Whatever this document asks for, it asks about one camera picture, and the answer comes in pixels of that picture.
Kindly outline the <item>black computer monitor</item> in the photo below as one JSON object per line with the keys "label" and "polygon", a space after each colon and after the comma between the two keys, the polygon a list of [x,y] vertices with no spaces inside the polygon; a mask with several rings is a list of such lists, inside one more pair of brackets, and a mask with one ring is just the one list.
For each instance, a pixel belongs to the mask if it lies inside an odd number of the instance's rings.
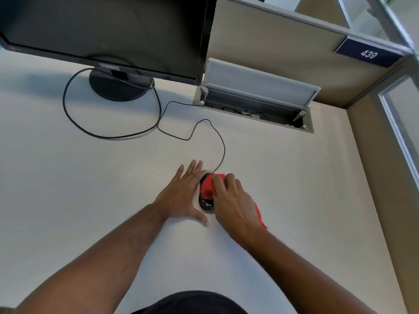
{"label": "black computer monitor", "polygon": [[199,84],[217,0],[0,0],[13,52]]}

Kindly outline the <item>blue number sign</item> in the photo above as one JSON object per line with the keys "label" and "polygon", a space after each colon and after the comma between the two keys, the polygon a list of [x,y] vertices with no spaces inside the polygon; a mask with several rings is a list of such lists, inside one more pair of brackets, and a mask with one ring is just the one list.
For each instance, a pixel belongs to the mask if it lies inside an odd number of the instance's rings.
{"label": "blue number sign", "polygon": [[390,68],[404,56],[400,51],[350,36],[336,48],[335,53],[383,68]]}

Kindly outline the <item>person's dark shirt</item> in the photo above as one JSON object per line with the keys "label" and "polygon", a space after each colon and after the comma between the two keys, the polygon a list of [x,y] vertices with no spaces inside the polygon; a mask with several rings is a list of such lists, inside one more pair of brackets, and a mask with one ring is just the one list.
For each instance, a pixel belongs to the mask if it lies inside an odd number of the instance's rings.
{"label": "person's dark shirt", "polygon": [[131,314],[248,314],[248,312],[222,294],[190,290],[168,295]]}

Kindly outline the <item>red cleaning cloth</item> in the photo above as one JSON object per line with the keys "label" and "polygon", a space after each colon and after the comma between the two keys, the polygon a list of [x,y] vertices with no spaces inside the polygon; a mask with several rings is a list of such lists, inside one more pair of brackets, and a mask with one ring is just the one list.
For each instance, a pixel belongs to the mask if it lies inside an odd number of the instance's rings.
{"label": "red cleaning cloth", "polygon": [[251,254],[267,249],[270,234],[261,223],[259,209],[233,174],[210,174],[200,195],[212,200],[217,221],[238,245]]}

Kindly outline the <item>person's left hand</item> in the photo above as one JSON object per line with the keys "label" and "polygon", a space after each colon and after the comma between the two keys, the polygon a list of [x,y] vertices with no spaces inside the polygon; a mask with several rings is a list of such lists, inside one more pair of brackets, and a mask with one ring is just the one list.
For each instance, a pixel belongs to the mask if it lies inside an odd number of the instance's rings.
{"label": "person's left hand", "polygon": [[173,178],[170,183],[159,193],[152,206],[157,208],[163,219],[191,218],[191,208],[198,186],[190,185],[190,174],[199,161],[192,160],[186,171],[183,171],[183,183],[181,187],[173,186]]}

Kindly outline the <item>glass side panel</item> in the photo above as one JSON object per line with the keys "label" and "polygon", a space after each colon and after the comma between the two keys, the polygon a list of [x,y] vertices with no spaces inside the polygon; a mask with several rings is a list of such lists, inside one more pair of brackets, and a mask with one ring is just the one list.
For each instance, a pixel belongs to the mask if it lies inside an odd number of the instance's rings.
{"label": "glass side panel", "polygon": [[406,75],[379,98],[419,191],[419,89]]}

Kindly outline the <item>person's right forearm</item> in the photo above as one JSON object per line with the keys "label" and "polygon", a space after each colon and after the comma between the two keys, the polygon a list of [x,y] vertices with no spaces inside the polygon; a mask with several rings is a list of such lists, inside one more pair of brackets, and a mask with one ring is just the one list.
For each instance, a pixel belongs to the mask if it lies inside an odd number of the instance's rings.
{"label": "person's right forearm", "polygon": [[254,225],[226,230],[270,275],[297,314],[377,314],[268,230]]}

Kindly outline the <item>beige partition panel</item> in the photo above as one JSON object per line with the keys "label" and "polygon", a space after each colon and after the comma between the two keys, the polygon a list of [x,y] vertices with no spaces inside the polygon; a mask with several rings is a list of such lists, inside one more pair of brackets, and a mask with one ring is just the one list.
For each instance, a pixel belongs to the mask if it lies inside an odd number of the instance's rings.
{"label": "beige partition panel", "polygon": [[317,102],[346,108],[413,56],[379,67],[335,53],[346,37],[217,0],[207,57],[319,86]]}

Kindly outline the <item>person's right hand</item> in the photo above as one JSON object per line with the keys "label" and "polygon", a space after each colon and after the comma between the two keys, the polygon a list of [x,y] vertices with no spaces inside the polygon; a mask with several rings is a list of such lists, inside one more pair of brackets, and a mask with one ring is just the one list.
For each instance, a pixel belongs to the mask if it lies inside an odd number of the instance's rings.
{"label": "person's right hand", "polygon": [[244,190],[243,199],[238,201],[214,201],[217,221],[229,236],[244,247],[251,241],[254,232],[263,229],[259,213],[252,197]]}

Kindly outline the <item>person's left forearm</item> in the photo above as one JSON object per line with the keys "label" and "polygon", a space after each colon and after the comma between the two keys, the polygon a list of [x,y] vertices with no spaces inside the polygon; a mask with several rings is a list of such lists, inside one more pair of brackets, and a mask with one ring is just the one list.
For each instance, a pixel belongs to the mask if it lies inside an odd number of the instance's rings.
{"label": "person's left forearm", "polygon": [[114,314],[168,216],[157,203],[144,207],[48,278],[14,314]]}

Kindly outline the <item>black computer mouse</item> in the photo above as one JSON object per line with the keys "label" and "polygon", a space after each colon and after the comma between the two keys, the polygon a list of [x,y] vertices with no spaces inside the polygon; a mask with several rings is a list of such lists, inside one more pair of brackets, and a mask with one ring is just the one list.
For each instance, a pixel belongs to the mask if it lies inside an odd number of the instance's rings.
{"label": "black computer mouse", "polygon": [[213,211],[214,201],[213,196],[216,195],[216,189],[213,184],[213,173],[206,173],[200,180],[198,203],[202,210]]}

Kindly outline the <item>black round monitor stand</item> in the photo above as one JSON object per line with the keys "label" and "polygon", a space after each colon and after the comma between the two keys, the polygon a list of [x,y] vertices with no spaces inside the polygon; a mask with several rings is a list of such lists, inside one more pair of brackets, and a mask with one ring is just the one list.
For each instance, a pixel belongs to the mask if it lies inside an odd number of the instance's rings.
{"label": "black round monitor stand", "polygon": [[114,102],[129,102],[141,98],[154,87],[154,78],[139,72],[126,73],[109,68],[93,68],[89,84],[100,97]]}

